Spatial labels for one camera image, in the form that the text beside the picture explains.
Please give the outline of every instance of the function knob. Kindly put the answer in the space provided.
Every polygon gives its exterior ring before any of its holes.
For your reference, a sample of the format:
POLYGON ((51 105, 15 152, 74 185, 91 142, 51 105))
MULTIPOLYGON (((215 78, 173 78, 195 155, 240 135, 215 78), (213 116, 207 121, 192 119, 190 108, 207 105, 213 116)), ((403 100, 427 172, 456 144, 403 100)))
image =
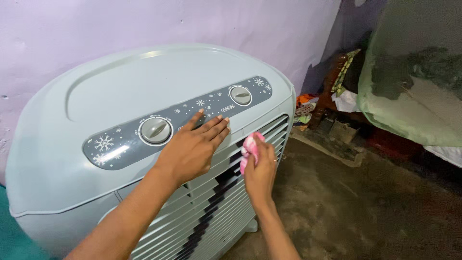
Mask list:
POLYGON ((240 105, 247 105, 252 100, 250 92, 244 87, 234 87, 231 90, 231 98, 240 105))
POLYGON ((171 133, 170 125, 161 118, 146 120, 141 127, 141 136, 144 140, 153 144, 165 142, 171 133))

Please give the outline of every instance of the teal fabric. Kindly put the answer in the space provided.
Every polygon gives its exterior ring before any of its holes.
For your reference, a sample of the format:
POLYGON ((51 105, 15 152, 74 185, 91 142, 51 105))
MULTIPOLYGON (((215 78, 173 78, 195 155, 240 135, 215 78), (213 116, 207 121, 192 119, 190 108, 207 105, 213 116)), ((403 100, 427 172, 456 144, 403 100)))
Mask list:
POLYGON ((22 231, 8 207, 6 190, 0 186, 0 259, 49 260, 48 254, 22 231))

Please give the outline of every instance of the forearm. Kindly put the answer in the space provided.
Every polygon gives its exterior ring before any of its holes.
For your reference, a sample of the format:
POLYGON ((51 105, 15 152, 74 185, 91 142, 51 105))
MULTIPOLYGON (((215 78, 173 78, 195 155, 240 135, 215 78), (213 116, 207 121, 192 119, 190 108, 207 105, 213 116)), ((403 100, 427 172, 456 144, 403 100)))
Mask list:
POLYGON ((300 256, 284 229, 274 202, 255 207, 255 211, 272 259, 299 260, 300 256))
POLYGON ((67 259, 127 259, 162 205, 177 189, 170 176, 169 172, 153 167, 67 259))

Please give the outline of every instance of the concrete floor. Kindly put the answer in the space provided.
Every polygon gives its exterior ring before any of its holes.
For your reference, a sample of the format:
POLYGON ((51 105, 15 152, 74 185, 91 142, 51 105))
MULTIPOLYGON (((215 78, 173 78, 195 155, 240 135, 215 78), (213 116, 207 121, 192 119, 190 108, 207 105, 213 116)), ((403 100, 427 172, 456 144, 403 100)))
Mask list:
MULTIPOLYGON (((348 167, 289 138, 273 199, 303 259, 462 259, 462 199, 370 152, 348 167)), ((269 259, 261 230, 221 259, 269 259)))

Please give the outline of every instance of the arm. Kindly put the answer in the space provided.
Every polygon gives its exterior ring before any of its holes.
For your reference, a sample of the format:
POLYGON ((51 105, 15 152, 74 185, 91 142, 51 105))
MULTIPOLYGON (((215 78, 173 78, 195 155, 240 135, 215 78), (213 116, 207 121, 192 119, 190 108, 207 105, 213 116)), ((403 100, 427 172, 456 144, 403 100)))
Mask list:
POLYGON ((222 116, 193 130, 203 109, 175 134, 136 188, 66 257, 127 259, 170 195, 183 183, 206 173, 212 155, 229 134, 222 116))
POLYGON ((300 256, 286 233, 271 198, 276 176, 274 148, 259 138, 255 138, 255 142, 259 153, 258 164, 255 167, 255 159, 251 155, 245 168, 245 188, 258 216, 271 257, 278 260, 299 260, 300 256))

